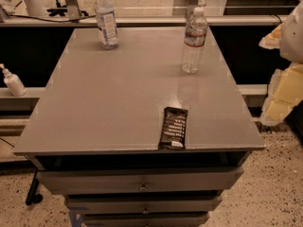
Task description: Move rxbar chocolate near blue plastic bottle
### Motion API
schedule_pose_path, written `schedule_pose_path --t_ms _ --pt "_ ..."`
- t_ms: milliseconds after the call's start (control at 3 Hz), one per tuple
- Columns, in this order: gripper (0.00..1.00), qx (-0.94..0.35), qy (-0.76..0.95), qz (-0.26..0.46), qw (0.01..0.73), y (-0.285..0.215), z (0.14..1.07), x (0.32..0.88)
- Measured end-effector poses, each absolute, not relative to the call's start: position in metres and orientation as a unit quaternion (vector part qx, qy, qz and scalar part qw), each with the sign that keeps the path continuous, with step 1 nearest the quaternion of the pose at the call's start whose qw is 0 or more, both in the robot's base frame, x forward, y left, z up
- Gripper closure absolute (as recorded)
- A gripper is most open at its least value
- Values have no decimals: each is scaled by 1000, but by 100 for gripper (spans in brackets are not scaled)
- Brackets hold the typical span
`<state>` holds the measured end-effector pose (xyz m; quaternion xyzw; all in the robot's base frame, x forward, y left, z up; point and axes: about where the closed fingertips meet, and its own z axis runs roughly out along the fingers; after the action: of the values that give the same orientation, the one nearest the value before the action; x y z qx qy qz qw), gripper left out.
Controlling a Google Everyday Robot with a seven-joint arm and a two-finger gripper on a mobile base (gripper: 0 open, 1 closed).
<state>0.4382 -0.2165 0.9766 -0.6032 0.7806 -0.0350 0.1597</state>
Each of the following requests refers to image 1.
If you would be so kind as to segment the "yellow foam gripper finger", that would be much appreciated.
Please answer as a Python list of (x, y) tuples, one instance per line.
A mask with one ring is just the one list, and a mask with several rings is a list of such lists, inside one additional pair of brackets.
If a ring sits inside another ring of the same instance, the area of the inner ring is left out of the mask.
[(269, 34), (267, 34), (265, 37), (263, 37), (260, 40), (258, 45), (265, 49), (279, 49), (282, 27), (283, 27), (283, 24), (278, 25)]
[(302, 100), (303, 64), (292, 62), (287, 69), (277, 69), (272, 75), (260, 122), (265, 126), (276, 126)]

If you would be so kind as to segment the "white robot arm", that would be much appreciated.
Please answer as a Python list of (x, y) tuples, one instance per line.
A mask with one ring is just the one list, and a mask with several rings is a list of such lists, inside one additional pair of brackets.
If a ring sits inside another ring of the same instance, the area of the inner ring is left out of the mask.
[(272, 75), (259, 117), (264, 126), (276, 126), (303, 100), (303, 1), (258, 45), (278, 49), (280, 57), (291, 63)]

